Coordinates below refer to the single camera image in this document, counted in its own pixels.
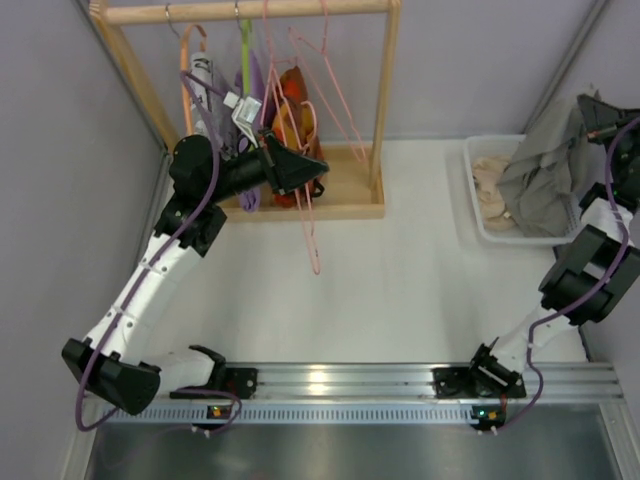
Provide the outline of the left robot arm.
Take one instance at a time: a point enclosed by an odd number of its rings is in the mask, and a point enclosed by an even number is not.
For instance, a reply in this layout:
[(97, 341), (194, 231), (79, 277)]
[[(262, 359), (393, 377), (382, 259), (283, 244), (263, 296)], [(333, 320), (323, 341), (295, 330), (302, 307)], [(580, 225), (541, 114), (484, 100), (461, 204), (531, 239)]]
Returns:
[(254, 187), (292, 193), (328, 173), (326, 162), (298, 153), (269, 129), (257, 147), (224, 161), (205, 136), (194, 134), (174, 149), (174, 193), (160, 214), (147, 249), (121, 294), (82, 340), (70, 339), (62, 358), (82, 392), (130, 415), (159, 395), (213, 395), (223, 387), (226, 360), (199, 345), (147, 359), (155, 325), (182, 279), (207, 255), (227, 216), (222, 201)]

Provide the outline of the orange camouflage trousers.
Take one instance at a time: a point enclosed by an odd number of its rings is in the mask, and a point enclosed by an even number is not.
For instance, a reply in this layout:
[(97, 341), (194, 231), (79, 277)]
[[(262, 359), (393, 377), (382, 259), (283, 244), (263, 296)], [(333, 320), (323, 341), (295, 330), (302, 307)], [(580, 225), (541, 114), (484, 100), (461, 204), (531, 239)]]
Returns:
[[(286, 148), (315, 160), (325, 161), (317, 136), (317, 119), (309, 100), (307, 86), (298, 66), (286, 70), (272, 93), (275, 114), (270, 128)], [(308, 182), (295, 193), (274, 194), (275, 205), (282, 208), (297, 207), (322, 196), (324, 186), (319, 179)]]

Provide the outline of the grey trousers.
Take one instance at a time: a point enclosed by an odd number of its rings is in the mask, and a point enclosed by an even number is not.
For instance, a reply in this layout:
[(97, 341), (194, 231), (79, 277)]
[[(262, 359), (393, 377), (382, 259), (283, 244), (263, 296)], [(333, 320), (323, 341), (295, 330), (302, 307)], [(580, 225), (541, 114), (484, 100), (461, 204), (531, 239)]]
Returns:
[(561, 238), (569, 229), (565, 203), (582, 190), (590, 171), (586, 126), (578, 106), (589, 85), (552, 101), (526, 130), (498, 182), (498, 190), (524, 236)]

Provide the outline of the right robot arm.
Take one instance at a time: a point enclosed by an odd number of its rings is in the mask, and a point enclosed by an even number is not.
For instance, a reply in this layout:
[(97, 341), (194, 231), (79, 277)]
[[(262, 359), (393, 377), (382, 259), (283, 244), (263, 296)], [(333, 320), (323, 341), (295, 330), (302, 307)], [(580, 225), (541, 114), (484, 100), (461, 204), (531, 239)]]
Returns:
[(595, 94), (580, 94), (576, 103), (586, 141), (606, 151), (604, 179), (580, 200), (581, 229), (541, 281), (539, 306), (474, 354), (466, 377), (477, 396), (521, 397), (534, 354), (566, 331), (604, 320), (639, 277), (629, 232), (639, 211), (639, 111)]

